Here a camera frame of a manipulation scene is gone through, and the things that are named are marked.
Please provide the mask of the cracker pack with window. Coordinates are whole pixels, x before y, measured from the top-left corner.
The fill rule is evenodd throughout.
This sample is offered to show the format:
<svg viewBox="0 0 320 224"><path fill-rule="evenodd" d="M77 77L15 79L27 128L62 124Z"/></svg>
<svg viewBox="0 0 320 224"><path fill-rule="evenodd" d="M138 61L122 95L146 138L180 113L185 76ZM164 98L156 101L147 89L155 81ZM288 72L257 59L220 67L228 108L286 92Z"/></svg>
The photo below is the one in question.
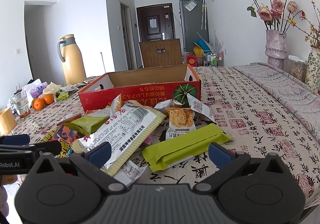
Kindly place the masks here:
<svg viewBox="0 0 320 224"><path fill-rule="evenodd" d="M196 130L194 112L190 108L169 107L165 111L169 115L169 128L167 129L165 140Z"/></svg>

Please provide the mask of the purple tissue pack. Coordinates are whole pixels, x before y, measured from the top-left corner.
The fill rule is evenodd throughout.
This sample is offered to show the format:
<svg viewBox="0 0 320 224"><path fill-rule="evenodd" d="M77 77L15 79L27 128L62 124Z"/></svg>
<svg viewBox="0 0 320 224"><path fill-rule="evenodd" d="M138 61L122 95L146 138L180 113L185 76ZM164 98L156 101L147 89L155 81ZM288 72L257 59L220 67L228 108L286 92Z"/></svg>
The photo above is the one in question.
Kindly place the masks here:
<svg viewBox="0 0 320 224"><path fill-rule="evenodd" d="M40 95L43 94L43 90L48 86L47 82L43 82L42 84L34 87L33 89L30 90L30 95L31 97L34 98L38 98Z"/></svg>

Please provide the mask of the colourful orange blue snack bag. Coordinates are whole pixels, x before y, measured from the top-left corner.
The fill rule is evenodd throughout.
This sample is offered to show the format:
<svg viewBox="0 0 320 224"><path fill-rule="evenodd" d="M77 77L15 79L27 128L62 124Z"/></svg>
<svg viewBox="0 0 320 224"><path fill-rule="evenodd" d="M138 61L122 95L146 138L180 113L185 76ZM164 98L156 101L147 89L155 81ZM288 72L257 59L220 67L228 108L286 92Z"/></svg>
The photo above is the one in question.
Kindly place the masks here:
<svg viewBox="0 0 320 224"><path fill-rule="evenodd" d="M58 140L61 144L61 152L55 158L67 158L73 153L71 143L79 139L79 135L75 130L71 130L65 125L60 125L56 129L48 132L41 140L40 143Z"/></svg>

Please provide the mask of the brown wooden chair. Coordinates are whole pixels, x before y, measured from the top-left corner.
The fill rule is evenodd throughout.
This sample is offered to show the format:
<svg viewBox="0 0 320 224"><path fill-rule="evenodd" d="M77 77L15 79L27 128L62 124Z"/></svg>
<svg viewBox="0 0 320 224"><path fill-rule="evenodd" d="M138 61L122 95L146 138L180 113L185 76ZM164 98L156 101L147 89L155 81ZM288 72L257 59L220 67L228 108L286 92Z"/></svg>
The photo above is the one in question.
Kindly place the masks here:
<svg viewBox="0 0 320 224"><path fill-rule="evenodd" d="M139 43L144 68L182 65L180 40L165 39Z"/></svg>

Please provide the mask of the glass cup with goji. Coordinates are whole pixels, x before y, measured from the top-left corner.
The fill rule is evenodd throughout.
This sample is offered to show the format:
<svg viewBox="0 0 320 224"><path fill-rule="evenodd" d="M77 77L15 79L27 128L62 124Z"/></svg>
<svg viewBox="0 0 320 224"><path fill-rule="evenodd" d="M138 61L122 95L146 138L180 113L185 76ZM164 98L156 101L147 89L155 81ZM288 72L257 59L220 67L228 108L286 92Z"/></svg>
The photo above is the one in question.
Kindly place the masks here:
<svg viewBox="0 0 320 224"><path fill-rule="evenodd" d="M26 91L20 91L10 98L17 114L21 119L27 117L30 113L30 106Z"/></svg>

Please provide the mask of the dried pink roses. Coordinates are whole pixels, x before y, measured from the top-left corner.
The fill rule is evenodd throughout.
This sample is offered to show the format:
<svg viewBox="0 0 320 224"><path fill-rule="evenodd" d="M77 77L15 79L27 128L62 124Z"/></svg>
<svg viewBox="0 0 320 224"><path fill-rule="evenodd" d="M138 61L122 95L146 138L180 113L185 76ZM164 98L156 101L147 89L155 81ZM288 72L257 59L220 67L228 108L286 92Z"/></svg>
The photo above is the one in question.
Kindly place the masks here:
<svg viewBox="0 0 320 224"><path fill-rule="evenodd" d="M295 26L296 15L302 13L298 10L298 4L289 0L269 0L268 4L260 4L252 0L252 5L247 11L254 18L259 17L267 30L276 30L287 33L290 26Z"/></svg>

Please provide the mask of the grey patterned runner cloth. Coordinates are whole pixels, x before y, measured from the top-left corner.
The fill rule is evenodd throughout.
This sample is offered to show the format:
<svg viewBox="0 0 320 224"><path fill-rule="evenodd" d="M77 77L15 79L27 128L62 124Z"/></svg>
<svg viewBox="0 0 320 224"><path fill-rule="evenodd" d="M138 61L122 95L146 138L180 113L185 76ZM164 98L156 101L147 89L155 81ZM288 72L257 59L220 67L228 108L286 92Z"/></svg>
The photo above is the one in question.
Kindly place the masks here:
<svg viewBox="0 0 320 224"><path fill-rule="evenodd" d="M234 66L289 110L319 141L319 95L292 75L267 63Z"/></svg>

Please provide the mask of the long white striped snack pack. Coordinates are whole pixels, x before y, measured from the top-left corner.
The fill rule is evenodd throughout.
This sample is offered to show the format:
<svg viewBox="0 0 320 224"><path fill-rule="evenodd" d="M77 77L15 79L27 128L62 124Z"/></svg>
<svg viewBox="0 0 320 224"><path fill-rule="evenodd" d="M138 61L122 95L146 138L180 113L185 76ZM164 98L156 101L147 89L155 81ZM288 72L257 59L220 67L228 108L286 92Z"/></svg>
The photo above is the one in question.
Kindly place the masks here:
<svg viewBox="0 0 320 224"><path fill-rule="evenodd" d="M152 134L166 115L152 107L129 100L89 137L71 144L74 152L90 152L103 142L111 145L111 156L101 166L103 172L114 176L144 140Z"/></svg>

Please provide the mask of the clear jar with snacks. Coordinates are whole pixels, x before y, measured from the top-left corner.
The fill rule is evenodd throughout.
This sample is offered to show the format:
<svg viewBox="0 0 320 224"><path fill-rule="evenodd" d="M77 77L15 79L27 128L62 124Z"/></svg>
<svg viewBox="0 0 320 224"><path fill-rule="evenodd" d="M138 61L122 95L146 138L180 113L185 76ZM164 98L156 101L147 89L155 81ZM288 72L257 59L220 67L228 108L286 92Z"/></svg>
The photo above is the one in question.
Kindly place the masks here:
<svg viewBox="0 0 320 224"><path fill-rule="evenodd" d="M307 69L307 60L304 60L298 56L289 55L289 74L305 82L306 78L306 69Z"/></svg>

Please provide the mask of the orange mandarin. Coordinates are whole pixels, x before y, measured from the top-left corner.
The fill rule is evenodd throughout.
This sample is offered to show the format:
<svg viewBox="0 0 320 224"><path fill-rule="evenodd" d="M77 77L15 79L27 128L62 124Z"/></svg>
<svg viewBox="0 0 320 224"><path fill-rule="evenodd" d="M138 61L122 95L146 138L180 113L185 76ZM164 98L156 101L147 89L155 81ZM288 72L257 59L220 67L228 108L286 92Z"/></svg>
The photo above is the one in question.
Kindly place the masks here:
<svg viewBox="0 0 320 224"><path fill-rule="evenodd" d="M44 100L42 98L36 98L36 99L33 100L31 105L32 105L34 110L40 111L40 110L42 110L44 108L45 103L44 103Z"/></svg>
<svg viewBox="0 0 320 224"><path fill-rule="evenodd" d="M53 94L44 94L42 100L46 105L50 105L54 102L54 96Z"/></svg>

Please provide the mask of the white cloth flower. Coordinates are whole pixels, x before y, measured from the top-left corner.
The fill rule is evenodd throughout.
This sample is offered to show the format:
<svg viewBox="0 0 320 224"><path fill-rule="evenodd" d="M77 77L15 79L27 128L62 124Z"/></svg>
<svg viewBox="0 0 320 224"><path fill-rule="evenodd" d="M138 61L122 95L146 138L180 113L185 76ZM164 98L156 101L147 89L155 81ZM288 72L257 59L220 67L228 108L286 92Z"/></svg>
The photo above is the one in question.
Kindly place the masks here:
<svg viewBox="0 0 320 224"><path fill-rule="evenodd" d="M42 92L43 95L52 94L54 101L57 102L56 93L60 91L61 85L51 82Z"/></svg>

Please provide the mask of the yellow thermos jug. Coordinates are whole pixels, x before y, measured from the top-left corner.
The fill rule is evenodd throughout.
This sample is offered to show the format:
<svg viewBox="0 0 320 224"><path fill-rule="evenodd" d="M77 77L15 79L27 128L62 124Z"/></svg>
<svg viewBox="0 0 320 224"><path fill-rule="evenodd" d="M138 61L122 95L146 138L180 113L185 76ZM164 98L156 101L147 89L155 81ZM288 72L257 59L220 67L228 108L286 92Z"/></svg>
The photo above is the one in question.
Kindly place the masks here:
<svg viewBox="0 0 320 224"><path fill-rule="evenodd" d="M82 54L73 34L59 38L57 52L67 85L78 84L87 79Z"/></svg>

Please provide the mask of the orange mandarin front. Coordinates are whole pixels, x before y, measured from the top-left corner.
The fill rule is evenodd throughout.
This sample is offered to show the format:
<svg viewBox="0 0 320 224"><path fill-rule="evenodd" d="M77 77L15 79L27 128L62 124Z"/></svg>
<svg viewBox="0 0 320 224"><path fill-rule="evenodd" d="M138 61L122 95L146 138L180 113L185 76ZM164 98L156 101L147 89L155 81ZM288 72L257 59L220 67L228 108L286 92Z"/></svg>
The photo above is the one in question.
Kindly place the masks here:
<svg viewBox="0 0 320 224"><path fill-rule="evenodd" d="M40 110L42 110L44 108L45 103L44 103L44 100L42 98L36 98L36 99L33 100L31 105L32 105L34 110L40 111Z"/></svg>

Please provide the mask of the red cardboard snack box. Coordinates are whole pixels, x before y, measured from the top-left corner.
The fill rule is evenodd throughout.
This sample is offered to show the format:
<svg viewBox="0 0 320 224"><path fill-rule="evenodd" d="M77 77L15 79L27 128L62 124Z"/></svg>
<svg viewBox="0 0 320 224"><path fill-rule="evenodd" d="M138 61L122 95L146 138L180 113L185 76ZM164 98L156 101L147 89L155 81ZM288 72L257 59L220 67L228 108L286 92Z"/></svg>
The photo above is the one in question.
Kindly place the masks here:
<svg viewBox="0 0 320 224"><path fill-rule="evenodd" d="M200 99L201 79L190 65L176 65L106 73L79 92L84 111L103 109L118 96L154 107L175 99L188 103L187 95Z"/></svg>

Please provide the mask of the grey refrigerator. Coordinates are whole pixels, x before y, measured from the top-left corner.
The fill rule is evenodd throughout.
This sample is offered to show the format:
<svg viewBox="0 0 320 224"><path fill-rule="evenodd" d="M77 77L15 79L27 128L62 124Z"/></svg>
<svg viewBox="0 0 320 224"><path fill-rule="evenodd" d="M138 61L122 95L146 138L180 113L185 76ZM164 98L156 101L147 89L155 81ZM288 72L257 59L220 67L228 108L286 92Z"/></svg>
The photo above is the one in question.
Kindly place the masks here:
<svg viewBox="0 0 320 224"><path fill-rule="evenodd" d="M180 0L180 18L184 52L193 52L193 41L204 39L209 42L208 26L204 25L205 14L201 0Z"/></svg>

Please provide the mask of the pink textured vase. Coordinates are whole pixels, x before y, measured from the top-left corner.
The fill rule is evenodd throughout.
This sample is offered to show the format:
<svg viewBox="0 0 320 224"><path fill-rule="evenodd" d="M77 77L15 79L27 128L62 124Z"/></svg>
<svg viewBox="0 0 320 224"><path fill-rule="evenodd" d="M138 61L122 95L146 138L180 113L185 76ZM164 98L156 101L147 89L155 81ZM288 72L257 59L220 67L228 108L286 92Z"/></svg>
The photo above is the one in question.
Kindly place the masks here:
<svg viewBox="0 0 320 224"><path fill-rule="evenodd" d="M287 59L287 35L278 30L266 30L265 54L267 63L281 70Z"/></svg>

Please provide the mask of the floral patterned vase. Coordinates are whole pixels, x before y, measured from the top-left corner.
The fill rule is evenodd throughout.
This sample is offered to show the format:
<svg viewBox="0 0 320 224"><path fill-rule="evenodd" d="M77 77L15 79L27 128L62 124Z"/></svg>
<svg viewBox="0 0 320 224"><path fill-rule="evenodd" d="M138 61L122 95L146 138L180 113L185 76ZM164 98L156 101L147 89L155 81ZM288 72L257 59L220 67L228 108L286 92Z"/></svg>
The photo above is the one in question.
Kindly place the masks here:
<svg viewBox="0 0 320 224"><path fill-rule="evenodd" d="M305 84L317 94L319 87L319 72L320 72L320 54L319 48L311 47L311 52L308 56L308 64L306 70Z"/></svg>

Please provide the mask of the dark brown entrance door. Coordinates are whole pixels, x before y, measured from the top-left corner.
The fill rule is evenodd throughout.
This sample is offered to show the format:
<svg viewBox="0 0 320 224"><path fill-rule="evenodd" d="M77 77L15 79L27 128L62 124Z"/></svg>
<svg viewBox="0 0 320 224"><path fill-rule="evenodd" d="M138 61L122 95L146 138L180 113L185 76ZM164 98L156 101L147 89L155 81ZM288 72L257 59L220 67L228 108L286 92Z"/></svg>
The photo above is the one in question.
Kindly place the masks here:
<svg viewBox="0 0 320 224"><path fill-rule="evenodd" d="M172 4L136 8L141 42L175 38Z"/></svg>

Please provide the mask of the long green snack bar pack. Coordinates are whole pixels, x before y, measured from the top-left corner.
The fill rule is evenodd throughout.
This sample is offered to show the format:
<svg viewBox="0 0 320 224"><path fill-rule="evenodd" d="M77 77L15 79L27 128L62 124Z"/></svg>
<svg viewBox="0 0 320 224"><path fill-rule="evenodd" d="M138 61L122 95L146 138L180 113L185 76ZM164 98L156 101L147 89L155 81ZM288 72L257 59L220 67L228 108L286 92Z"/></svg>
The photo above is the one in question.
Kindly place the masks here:
<svg viewBox="0 0 320 224"><path fill-rule="evenodd" d="M150 170L166 170L180 162L205 153L210 143L219 145L232 140L215 124L203 126L195 131L174 137L146 147L142 156L149 163Z"/></svg>

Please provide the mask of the small green snack pack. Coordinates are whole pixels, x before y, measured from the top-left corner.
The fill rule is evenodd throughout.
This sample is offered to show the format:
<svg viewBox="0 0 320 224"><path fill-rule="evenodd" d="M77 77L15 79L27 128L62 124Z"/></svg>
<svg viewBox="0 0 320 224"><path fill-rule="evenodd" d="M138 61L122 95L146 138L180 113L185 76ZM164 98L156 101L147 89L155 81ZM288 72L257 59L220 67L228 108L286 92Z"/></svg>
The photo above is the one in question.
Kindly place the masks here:
<svg viewBox="0 0 320 224"><path fill-rule="evenodd" d="M93 114L89 114L70 123L64 123L64 125L83 136L88 136L97 131L109 118L109 114L104 117L97 117L93 116Z"/></svg>

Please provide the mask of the orange mandarin back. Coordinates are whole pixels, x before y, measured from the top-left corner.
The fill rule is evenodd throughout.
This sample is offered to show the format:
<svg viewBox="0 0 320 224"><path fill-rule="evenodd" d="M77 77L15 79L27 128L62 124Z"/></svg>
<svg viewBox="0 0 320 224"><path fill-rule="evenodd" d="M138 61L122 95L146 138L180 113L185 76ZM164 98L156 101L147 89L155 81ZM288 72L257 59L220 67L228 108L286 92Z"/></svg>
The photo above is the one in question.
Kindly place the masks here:
<svg viewBox="0 0 320 224"><path fill-rule="evenodd" d="M54 102L54 96L53 94L44 94L42 100L46 105L50 105Z"/></svg>

